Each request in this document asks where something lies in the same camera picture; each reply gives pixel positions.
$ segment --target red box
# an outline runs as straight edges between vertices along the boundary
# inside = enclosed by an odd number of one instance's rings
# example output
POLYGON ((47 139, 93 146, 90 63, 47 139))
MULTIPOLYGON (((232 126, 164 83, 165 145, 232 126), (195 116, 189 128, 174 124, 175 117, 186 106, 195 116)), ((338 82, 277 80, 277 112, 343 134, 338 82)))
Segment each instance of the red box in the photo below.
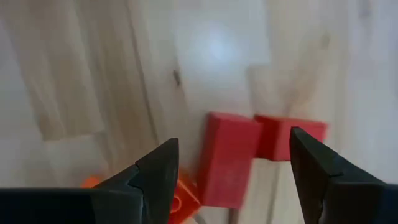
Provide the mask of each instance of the red box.
POLYGON ((254 119, 263 124, 260 144, 256 157, 272 161, 289 161, 290 129, 302 128, 315 139, 323 142, 327 124, 319 121, 255 115, 254 119))
POLYGON ((239 208, 256 155, 261 124, 244 116, 210 113, 198 172, 202 205, 239 208))

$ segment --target wooden floor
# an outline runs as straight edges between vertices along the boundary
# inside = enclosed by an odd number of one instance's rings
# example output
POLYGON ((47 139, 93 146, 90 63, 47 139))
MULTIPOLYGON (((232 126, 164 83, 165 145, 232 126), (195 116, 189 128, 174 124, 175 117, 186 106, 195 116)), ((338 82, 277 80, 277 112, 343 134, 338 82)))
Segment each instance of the wooden floor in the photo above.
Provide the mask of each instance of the wooden floor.
MULTIPOLYGON (((0 187, 76 187, 171 137, 195 175, 208 111, 326 121, 330 147, 398 183, 397 9, 388 0, 0 0, 0 187)), ((285 183, 265 223, 302 223, 285 167, 264 179, 285 183)), ((229 216, 200 213, 207 223, 229 216)))

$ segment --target orange plastic piece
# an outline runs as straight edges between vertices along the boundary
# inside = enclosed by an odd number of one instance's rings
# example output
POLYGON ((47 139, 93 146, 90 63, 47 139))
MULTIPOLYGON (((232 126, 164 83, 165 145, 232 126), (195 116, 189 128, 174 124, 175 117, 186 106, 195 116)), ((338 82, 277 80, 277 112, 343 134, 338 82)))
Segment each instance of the orange plastic piece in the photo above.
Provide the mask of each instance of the orange plastic piece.
POLYGON ((91 176, 87 178, 81 185, 81 188, 92 188, 102 182, 102 178, 91 176))
POLYGON ((168 224, 180 224, 195 214, 201 207, 197 187, 184 171, 178 172, 177 186, 168 224))

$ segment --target plastic block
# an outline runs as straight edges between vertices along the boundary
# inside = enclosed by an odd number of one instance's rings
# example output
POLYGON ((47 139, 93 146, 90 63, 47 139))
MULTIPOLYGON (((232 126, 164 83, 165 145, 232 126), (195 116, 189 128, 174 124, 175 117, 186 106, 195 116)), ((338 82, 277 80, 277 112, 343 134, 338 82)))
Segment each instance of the plastic block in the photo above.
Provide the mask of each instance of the plastic block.
POLYGON ((263 124, 260 144, 256 157, 272 161, 289 161, 290 129, 298 126, 323 142, 327 124, 319 121, 255 115, 254 119, 263 124))
POLYGON ((202 205, 239 208, 256 155, 261 124, 244 116, 210 113, 198 171, 202 205))
POLYGON ((194 215, 200 207, 196 186, 189 179, 189 176, 180 170, 168 224, 183 223, 194 215))
POLYGON ((103 181, 102 177, 91 176, 87 178, 81 185, 81 188, 92 188, 103 181))

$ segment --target light wood plank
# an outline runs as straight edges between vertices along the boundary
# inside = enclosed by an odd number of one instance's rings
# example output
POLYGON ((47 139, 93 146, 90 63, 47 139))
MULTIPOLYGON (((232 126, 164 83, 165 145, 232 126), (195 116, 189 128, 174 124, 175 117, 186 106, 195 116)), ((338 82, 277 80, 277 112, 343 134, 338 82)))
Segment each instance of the light wood plank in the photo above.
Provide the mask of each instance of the light wood plank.
POLYGON ((79 187, 90 176, 109 177, 104 133, 49 141, 45 146, 59 186, 79 187))
POLYGON ((190 167, 188 107, 175 48, 173 0, 128 0, 150 110, 159 142, 180 139, 180 161, 190 167))
POLYGON ((385 182, 398 183, 398 4, 349 1, 349 67, 342 104, 341 155, 385 182))
POLYGON ((189 218, 183 224, 198 224, 193 218, 189 218))
POLYGON ((278 163, 277 187, 273 192, 274 202, 270 224, 304 224, 299 195, 297 193, 290 162, 278 163))
POLYGON ((146 102, 125 0, 75 1, 112 154, 112 172, 153 150, 157 138, 146 102))
POLYGON ((103 129, 71 1, 2 1, 44 140, 103 129))
POLYGON ((0 49, 0 186, 56 187, 1 15, 0 49))
POLYGON ((202 206, 198 216, 203 223, 227 223, 229 220, 229 209, 202 206))
POLYGON ((270 223, 278 187, 280 164, 267 159, 254 159, 243 206, 233 211, 232 223, 270 223))

